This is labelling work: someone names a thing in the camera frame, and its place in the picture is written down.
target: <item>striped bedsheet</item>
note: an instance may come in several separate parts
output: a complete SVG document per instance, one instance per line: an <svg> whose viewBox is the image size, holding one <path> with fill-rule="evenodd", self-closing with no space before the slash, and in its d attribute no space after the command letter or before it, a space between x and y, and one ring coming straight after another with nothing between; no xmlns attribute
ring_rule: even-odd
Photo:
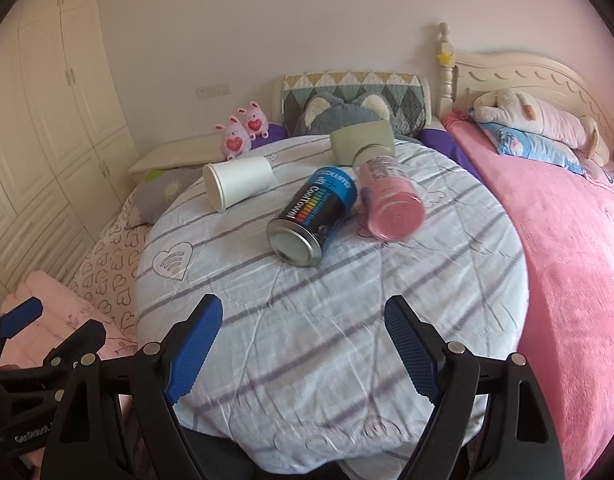
<svg viewBox="0 0 614 480"><path fill-rule="evenodd" d="M518 235L469 173L398 142L397 158L427 208L423 226L406 242L381 243L355 208L318 267L293 267L273 253L265 228L316 168L331 165L329 138L295 137L247 156L272 164L268 190L219 214L200 180L151 230L134 294L138 341L161 340L204 294L216 294L223 327L175 407L181 424L233 439L270 472L338 461L353 479L395 479L432 406L389 339L385 301L402 294L446 340L505 358L528 304Z"/></svg>

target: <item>white paper cup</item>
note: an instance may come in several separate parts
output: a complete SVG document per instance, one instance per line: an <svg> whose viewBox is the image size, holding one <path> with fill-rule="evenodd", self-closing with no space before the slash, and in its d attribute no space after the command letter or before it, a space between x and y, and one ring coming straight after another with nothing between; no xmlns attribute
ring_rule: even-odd
<svg viewBox="0 0 614 480"><path fill-rule="evenodd" d="M203 167L203 179L209 202L221 213L264 189L274 179L271 166L264 156L240 158Z"/></svg>

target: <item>wooden headboard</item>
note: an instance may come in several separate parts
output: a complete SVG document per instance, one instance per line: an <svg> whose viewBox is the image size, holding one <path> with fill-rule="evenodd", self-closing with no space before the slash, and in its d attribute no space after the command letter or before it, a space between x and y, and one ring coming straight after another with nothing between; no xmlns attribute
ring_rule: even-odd
<svg viewBox="0 0 614 480"><path fill-rule="evenodd" d="M614 117L574 70L529 52L469 54L454 50L446 23L440 24L438 60L436 114L439 118L452 110L466 112L486 92L519 88L577 117L593 117L614 162Z"/></svg>

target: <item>yellow star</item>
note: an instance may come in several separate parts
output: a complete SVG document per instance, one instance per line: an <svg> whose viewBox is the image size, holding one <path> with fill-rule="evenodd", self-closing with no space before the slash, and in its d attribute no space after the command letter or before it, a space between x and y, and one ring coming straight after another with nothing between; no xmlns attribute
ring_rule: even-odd
<svg viewBox="0 0 614 480"><path fill-rule="evenodd" d="M436 56L438 58L438 63L440 66L453 66L453 54L448 54L447 52L441 52Z"/></svg>

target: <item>white wall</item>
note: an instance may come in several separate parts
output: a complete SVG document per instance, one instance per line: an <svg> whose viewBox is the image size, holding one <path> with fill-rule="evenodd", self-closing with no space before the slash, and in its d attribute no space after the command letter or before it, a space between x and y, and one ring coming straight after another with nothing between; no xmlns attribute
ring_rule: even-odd
<svg viewBox="0 0 614 480"><path fill-rule="evenodd" d="M99 0L111 70L145 154L210 132L284 73L404 70L434 83L437 23L462 50L531 50L580 72L614 114L614 41L587 0ZM199 104L195 89L229 82Z"/></svg>

